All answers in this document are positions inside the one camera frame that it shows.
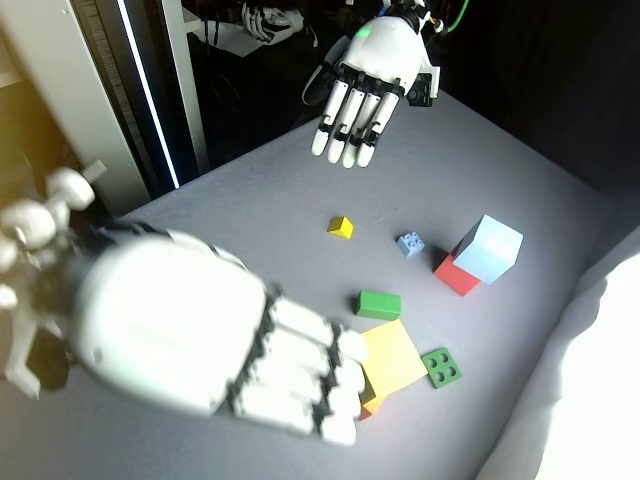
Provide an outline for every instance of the gray table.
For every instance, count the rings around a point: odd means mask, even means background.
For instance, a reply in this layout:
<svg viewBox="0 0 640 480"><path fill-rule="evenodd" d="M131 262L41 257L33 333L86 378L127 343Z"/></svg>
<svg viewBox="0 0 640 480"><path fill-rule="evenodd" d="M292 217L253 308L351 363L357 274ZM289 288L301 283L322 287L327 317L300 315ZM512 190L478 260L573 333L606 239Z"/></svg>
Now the gray table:
<svg viewBox="0 0 640 480"><path fill-rule="evenodd" d="M585 267L607 214L603 198L447 95L398 108L372 165L347 171L309 152L306 125L166 195L132 217L191 232L239 255L292 298L366 330L360 289L402 295L420 352L446 346L463 378L392 395L338 448L216 417L146 409L76 371L68 388L28 402L0 387L3 479L470 478L493 446ZM524 234L515 268L461 298L405 259L417 231L450 249L483 214ZM352 240L325 232L347 215Z"/></svg>

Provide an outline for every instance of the white led strip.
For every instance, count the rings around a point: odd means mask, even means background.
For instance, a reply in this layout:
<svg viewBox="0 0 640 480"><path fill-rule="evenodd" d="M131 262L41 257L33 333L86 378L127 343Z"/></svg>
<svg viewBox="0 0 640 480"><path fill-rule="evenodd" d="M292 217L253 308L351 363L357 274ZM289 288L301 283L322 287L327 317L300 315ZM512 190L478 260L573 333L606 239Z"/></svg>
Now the white led strip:
<svg viewBox="0 0 640 480"><path fill-rule="evenodd" d="M144 90L145 97L147 97L147 104L149 105L149 110L151 111L151 117L153 118L156 132L158 132L158 138L160 139L160 145L162 146L164 158L167 161L167 166L169 167L171 180L173 180L173 186L175 188L180 188L180 183L178 183L178 177L176 177L176 172L173 168L173 162L171 161L171 155L169 155L169 148L167 147L167 142L164 139L164 133L162 132L162 125L160 125L160 119L158 118L156 105L153 102L151 90L149 90L149 82L147 82L147 75L144 73L144 67L142 66L142 60L140 59L140 52L138 51L138 44L136 43L136 38L133 35L131 21L129 20L129 13L127 12L127 7L124 4L124 0L118 0L118 7L120 8L120 16L122 17L122 21L124 23L124 29L127 32L129 45L131 46L131 53L133 53L133 59L136 62L138 75L140 76L140 81L142 82L142 89Z"/></svg>

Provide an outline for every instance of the white fabric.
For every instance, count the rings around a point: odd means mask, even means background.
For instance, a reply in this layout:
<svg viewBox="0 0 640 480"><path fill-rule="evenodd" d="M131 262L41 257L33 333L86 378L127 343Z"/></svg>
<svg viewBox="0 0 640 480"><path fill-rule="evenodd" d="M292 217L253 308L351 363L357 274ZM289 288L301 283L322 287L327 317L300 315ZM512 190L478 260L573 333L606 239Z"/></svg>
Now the white fabric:
<svg viewBox="0 0 640 480"><path fill-rule="evenodd" d="M640 478L638 252L640 228L583 275L477 480Z"/></svg>

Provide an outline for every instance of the robotic hand in background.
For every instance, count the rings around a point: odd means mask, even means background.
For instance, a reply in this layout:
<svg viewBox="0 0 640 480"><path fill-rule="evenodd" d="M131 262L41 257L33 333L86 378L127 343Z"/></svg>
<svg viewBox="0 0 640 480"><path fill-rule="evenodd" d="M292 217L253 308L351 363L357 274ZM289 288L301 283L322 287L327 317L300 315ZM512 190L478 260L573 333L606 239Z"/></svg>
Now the robotic hand in background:
<svg viewBox="0 0 640 480"><path fill-rule="evenodd" d="M93 199L89 182L65 169L47 185L44 204L0 213L9 382L30 398L51 384L31 361L44 330L65 346L57 362L79 362L146 403L200 416L227 403L238 417L355 441L367 355L360 334L185 233L118 222L80 236L68 213Z"/></svg>
<svg viewBox="0 0 640 480"><path fill-rule="evenodd" d="M298 10L282 11L278 8L250 7L242 4L242 22L247 31L265 45L286 40L304 27L304 18Z"/></svg>
<svg viewBox="0 0 640 480"><path fill-rule="evenodd" d="M314 155L322 155L328 144L329 162L342 159L346 168L366 167L400 97L431 106L440 67L431 65L420 34L427 22L442 29L419 0L392 5L356 32L336 64L337 79L311 147Z"/></svg>

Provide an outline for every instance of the blue cube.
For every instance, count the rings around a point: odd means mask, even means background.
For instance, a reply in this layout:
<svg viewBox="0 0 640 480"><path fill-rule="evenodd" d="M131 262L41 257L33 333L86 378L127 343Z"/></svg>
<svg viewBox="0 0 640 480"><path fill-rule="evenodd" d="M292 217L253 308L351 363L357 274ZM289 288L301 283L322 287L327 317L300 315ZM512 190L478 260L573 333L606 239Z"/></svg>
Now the blue cube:
<svg viewBox="0 0 640 480"><path fill-rule="evenodd" d="M453 264L492 284L516 263L522 234L484 215L458 246Z"/></svg>
<svg viewBox="0 0 640 480"><path fill-rule="evenodd" d="M409 258L411 255L420 253L424 248L424 242L420 239L416 232L406 233L398 239L398 246L404 256Z"/></svg>

